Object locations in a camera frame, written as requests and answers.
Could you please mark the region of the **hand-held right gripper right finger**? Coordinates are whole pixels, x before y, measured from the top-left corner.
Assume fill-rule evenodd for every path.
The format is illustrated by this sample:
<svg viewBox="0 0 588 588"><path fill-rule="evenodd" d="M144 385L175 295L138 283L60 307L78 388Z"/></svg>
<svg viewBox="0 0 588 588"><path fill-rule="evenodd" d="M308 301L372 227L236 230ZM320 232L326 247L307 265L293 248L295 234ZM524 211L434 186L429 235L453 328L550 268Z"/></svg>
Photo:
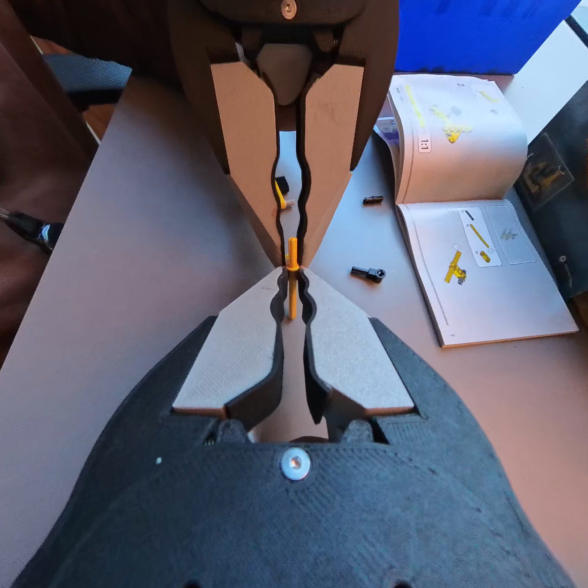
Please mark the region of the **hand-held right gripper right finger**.
<svg viewBox="0 0 588 588"><path fill-rule="evenodd" d="M305 269L299 279L307 404L315 423L407 414L415 403L359 306Z"/></svg>

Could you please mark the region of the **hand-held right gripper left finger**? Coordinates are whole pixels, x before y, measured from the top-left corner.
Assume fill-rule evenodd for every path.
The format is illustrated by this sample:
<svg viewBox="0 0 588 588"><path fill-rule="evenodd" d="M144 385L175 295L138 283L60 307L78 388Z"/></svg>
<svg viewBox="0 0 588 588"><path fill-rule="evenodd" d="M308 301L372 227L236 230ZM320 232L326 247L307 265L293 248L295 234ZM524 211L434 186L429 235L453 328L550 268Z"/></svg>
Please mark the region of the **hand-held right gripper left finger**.
<svg viewBox="0 0 588 588"><path fill-rule="evenodd" d="M238 420L247 432L269 417L282 399L283 306L277 268L220 311L173 410Z"/></svg>

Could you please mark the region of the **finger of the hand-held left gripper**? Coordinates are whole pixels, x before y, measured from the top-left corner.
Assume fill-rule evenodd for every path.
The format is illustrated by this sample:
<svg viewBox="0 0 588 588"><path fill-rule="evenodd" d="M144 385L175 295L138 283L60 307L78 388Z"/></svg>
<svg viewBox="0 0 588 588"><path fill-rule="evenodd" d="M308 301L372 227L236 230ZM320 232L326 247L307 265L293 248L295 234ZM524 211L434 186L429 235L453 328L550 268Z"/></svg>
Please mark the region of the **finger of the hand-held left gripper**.
<svg viewBox="0 0 588 588"><path fill-rule="evenodd" d="M307 88L303 100L303 161L308 180L303 197L300 264L316 255L348 186L364 68L332 65Z"/></svg>
<svg viewBox="0 0 588 588"><path fill-rule="evenodd" d="M275 267L283 264L274 172L278 156L272 90L245 63L211 66L229 178L261 246Z"/></svg>

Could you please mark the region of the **yellow plastic axle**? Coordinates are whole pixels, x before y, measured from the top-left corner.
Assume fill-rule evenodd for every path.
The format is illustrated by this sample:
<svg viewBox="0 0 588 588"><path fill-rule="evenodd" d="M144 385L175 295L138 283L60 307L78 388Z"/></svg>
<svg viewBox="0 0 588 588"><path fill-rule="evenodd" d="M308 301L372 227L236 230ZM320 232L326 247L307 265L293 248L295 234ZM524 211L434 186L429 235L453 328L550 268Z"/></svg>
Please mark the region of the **yellow plastic axle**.
<svg viewBox="0 0 588 588"><path fill-rule="evenodd" d="M286 268L288 271L289 285L289 318L295 320L298 305L298 239L291 237L288 240L288 259Z"/></svg>

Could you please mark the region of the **dark building set box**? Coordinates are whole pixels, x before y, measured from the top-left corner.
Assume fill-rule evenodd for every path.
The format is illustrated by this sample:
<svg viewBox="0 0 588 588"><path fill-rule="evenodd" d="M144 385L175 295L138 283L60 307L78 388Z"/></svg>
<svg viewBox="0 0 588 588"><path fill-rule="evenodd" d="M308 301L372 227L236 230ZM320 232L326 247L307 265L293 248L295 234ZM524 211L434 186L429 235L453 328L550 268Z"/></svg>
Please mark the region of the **dark building set box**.
<svg viewBox="0 0 588 588"><path fill-rule="evenodd" d="M528 147L514 186L565 299L587 291L587 83Z"/></svg>

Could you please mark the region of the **small printed leaflet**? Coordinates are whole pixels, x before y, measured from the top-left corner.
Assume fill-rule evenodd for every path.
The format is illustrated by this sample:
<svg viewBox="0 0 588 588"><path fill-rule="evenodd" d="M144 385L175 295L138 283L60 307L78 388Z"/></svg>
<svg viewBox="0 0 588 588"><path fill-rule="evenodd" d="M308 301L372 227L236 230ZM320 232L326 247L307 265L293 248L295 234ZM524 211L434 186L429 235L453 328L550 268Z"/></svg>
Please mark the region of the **small printed leaflet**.
<svg viewBox="0 0 588 588"><path fill-rule="evenodd" d="M374 130L388 146L400 147L399 129L394 116L381 116L376 120Z"/></svg>

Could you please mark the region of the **open instruction booklet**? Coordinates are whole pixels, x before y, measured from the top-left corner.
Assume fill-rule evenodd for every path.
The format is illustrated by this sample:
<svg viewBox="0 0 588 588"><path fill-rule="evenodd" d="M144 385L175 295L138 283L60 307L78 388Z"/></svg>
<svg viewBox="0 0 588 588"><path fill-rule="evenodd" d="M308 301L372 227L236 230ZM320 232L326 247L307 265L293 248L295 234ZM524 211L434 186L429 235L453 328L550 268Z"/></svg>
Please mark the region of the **open instruction booklet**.
<svg viewBox="0 0 588 588"><path fill-rule="evenodd" d="M440 346L573 334L577 323L506 199L523 123L493 82L394 75L394 202Z"/></svg>

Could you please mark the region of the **blue plastic bin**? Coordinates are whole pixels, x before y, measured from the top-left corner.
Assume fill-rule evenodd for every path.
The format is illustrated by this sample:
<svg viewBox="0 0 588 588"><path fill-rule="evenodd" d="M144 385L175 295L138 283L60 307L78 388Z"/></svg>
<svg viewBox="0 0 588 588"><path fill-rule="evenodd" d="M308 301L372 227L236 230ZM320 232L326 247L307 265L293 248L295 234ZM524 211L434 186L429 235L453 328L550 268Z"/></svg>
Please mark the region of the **blue plastic bin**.
<svg viewBox="0 0 588 588"><path fill-rule="evenodd" d="M580 1L399 1L396 72L518 73Z"/></svg>

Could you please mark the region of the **person's brown sweater torso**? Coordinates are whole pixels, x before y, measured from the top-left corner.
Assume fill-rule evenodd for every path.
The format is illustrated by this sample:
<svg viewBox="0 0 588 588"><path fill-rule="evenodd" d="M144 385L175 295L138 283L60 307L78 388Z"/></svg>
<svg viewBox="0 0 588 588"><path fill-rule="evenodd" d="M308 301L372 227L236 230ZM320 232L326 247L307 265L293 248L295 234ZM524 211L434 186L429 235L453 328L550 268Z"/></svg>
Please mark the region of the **person's brown sweater torso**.
<svg viewBox="0 0 588 588"><path fill-rule="evenodd" d="M97 150L8 1L1 1L1 207L64 222ZM1 222L1 364L48 263Z"/></svg>

